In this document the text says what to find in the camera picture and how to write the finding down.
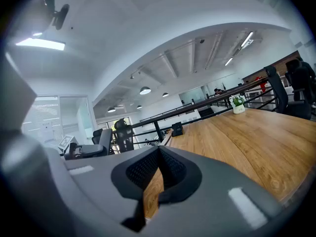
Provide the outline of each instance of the potted plant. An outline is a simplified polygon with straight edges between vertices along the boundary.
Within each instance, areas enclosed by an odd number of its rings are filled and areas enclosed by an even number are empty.
[[[243,105],[246,101],[245,96],[234,96],[229,97],[229,101],[233,107],[235,114],[243,113],[245,111],[245,106]]]

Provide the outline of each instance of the wooden table surface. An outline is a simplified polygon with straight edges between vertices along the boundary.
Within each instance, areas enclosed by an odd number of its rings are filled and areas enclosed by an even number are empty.
[[[260,184],[278,200],[290,196],[316,162],[316,122],[248,109],[183,126],[167,146],[220,160]],[[158,210],[163,191],[158,170],[144,191],[145,216]]]

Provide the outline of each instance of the red object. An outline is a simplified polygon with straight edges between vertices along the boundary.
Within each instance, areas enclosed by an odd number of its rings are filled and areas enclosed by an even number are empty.
[[[262,92],[266,92],[266,87],[265,87],[265,85],[266,85],[266,82],[263,82],[263,83],[260,84],[260,87],[261,87],[261,89],[262,89]]]

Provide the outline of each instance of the white flower pot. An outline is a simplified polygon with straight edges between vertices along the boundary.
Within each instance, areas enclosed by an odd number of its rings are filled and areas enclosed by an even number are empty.
[[[245,111],[245,106],[239,105],[239,106],[233,107],[233,111],[235,114],[243,113]]]

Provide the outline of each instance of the black office chair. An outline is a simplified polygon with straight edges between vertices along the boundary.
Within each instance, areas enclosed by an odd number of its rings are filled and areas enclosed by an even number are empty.
[[[94,145],[99,144],[102,131],[103,131],[103,129],[99,129],[99,130],[96,130],[93,132],[92,142]]]
[[[269,83],[271,84],[274,94],[277,97],[277,113],[282,113],[290,116],[295,116],[302,119],[311,119],[311,106],[306,100],[299,100],[294,102],[288,101],[287,93],[283,87],[281,79],[277,74],[274,66],[265,67],[268,75]],[[297,89],[293,92],[300,92],[304,89]]]
[[[105,129],[101,131],[99,143],[96,145],[78,145],[77,143],[71,142],[64,154],[65,160],[111,155],[111,140],[112,129]]]
[[[114,125],[117,134],[117,142],[121,153],[134,150],[133,130],[131,125],[127,125],[124,119],[120,119]]]
[[[304,98],[311,105],[315,101],[315,90],[308,72],[308,68],[304,67],[298,59],[294,59],[286,63],[286,78],[290,81],[294,90],[304,89]],[[294,101],[300,100],[300,93],[294,93]]]

